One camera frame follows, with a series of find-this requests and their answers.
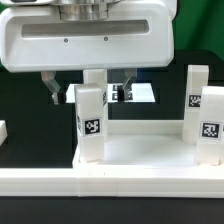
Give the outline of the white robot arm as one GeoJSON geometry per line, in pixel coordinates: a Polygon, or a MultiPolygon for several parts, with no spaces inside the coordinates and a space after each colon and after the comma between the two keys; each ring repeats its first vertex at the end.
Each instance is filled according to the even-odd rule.
{"type": "Polygon", "coordinates": [[[0,0],[0,62],[39,72],[55,104],[58,71],[165,67],[179,0],[0,0]]]}

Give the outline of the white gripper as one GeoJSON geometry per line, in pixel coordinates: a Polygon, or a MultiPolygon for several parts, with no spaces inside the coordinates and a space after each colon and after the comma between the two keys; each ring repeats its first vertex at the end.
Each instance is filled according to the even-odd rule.
{"type": "Polygon", "coordinates": [[[141,67],[174,57],[175,0],[0,0],[0,61],[11,72],[41,72],[55,105],[66,94],[55,71],[125,70],[118,101],[141,67]]]}

